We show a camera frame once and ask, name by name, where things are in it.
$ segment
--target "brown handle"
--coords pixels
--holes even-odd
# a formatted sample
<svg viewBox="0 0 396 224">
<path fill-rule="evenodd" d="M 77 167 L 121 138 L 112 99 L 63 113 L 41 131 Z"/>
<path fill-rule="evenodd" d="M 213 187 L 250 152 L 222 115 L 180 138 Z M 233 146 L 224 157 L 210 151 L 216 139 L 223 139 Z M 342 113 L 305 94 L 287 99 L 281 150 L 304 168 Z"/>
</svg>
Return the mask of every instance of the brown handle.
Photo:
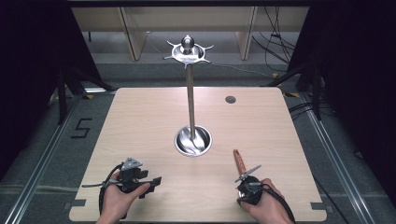
<svg viewBox="0 0 396 224">
<path fill-rule="evenodd" d="M 238 149 L 233 150 L 233 157 L 235 158 L 236 167 L 238 168 L 239 174 L 244 174 L 247 171 L 247 168 L 245 167 L 244 161 L 242 160 L 241 154 L 239 154 Z"/>
</svg>

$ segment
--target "round metal base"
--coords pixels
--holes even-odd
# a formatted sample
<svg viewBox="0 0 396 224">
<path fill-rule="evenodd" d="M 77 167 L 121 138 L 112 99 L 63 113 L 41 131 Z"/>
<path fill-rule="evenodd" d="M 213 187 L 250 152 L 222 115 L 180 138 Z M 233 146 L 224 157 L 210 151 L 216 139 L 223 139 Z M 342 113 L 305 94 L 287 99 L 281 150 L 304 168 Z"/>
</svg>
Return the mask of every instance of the round metal base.
<svg viewBox="0 0 396 224">
<path fill-rule="evenodd" d="M 212 146 L 212 135 L 206 128 L 195 126 L 195 138 L 191 139 L 190 126 L 186 126 L 177 132 L 175 146 L 185 156 L 198 157 L 205 154 Z"/>
</svg>

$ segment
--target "hand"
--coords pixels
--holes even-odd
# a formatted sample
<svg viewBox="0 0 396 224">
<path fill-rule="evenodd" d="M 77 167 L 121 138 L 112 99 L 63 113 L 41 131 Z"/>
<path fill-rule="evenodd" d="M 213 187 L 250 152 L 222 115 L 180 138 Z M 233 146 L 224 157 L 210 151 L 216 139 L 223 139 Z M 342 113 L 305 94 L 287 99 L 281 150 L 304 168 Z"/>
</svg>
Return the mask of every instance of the hand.
<svg viewBox="0 0 396 224">
<path fill-rule="evenodd" d="M 271 179 L 264 179 L 261 182 L 284 198 Z M 260 224 L 292 223 L 282 204 L 265 191 L 262 192 L 262 198 L 257 205 L 241 202 L 241 206 Z"/>
<path fill-rule="evenodd" d="M 119 173 L 115 173 L 111 178 L 117 179 L 118 176 Z M 116 185 L 109 185 L 105 191 L 102 215 L 96 224 L 113 224 L 119 222 L 127 214 L 132 202 L 148 189 L 149 183 L 146 183 L 131 193 L 124 193 Z"/>
</svg>

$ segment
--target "metal pole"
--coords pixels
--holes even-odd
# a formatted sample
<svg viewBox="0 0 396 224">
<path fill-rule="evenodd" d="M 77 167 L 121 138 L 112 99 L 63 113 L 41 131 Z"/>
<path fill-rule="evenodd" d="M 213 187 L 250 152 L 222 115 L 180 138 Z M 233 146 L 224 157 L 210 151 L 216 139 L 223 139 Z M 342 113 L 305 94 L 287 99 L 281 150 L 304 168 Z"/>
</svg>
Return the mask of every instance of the metal pole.
<svg viewBox="0 0 396 224">
<path fill-rule="evenodd" d="M 187 64 L 187 97 L 189 99 L 190 133 L 191 141 L 195 139 L 195 116 L 194 116 L 194 83 L 192 78 L 192 64 Z"/>
</svg>

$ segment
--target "light wood tabletop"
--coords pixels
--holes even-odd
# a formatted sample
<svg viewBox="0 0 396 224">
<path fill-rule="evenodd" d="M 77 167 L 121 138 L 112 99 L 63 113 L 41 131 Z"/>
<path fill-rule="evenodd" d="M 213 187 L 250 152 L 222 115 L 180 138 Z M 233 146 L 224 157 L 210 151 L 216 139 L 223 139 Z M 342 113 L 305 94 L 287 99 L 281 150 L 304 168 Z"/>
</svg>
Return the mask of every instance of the light wood tabletop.
<svg viewBox="0 0 396 224">
<path fill-rule="evenodd" d="M 229 104 L 225 98 L 233 96 Z M 195 87 L 195 123 L 208 129 L 213 143 L 206 154 L 186 157 L 177 151 L 177 132 L 188 126 L 187 89 L 119 89 L 92 153 L 81 185 L 98 184 L 127 157 L 143 162 L 151 180 L 163 181 L 145 199 L 135 200 L 125 220 L 142 222 L 252 222 L 236 202 L 238 149 L 252 175 L 271 178 L 296 221 L 323 221 L 325 210 L 278 88 Z M 73 221 L 99 218 L 100 188 L 79 188 Z"/>
</svg>

